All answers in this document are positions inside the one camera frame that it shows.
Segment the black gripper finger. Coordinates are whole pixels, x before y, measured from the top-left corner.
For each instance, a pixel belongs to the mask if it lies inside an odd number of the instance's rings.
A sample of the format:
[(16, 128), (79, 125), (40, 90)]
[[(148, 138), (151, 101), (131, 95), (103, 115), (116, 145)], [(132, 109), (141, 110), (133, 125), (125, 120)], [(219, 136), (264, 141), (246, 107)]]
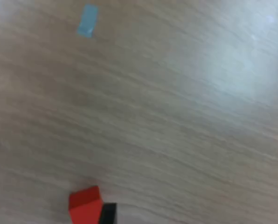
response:
[(116, 224), (117, 223), (117, 204), (116, 203), (104, 203), (99, 224)]

